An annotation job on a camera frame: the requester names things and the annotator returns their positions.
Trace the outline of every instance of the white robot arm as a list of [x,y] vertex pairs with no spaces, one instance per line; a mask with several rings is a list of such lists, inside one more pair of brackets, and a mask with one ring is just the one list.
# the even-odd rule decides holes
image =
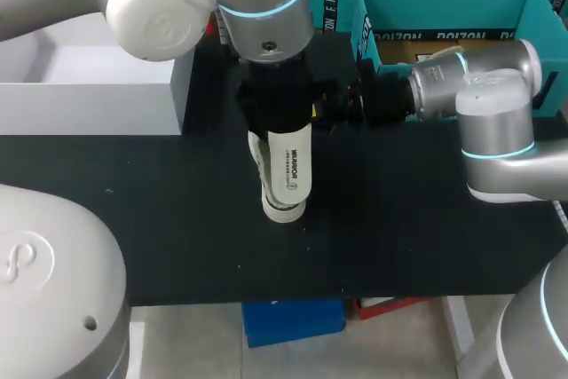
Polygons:
[[542,71],[526,41],[445,55],[409,77],[420,118],[457,114],[470,192],[481,201],[568,201],[568,139],[536,143]]
[[[102,12],[124,50],[140,59],[164,61],[190,51],[199,42],[217,7],[233,46],[249,61],[253,81],[264,82],[256,88],[254,102],[276,99],[278,88],[266,76],[284,73],[280,65],[300,71],[304,67],[303,50],[313,34],[309,0],[0,0],[0,41]],[[304,92],[304,88],[298,85],[292,91]],[[286,102],[291,104],[292,99],[287,97]],[[302,120],[285,117],[288,125],[282,127],[264,119],[264,127],[249,135],[263,182],[264,210],[279,222],[300,217],[312,189],[311,102],[298,99],[293,107],[303,110]]]

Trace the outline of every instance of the shoe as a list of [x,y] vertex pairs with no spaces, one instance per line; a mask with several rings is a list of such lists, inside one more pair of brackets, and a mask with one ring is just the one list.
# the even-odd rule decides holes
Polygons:
[[305,201],[299,204],[282,204],[276,200],[270,187],[270,147],[255,133],[248,133],[248,148],[258,167],[262,183],[262,203],[266,216],[279,224],[287,224],[299,219],[305,212]]

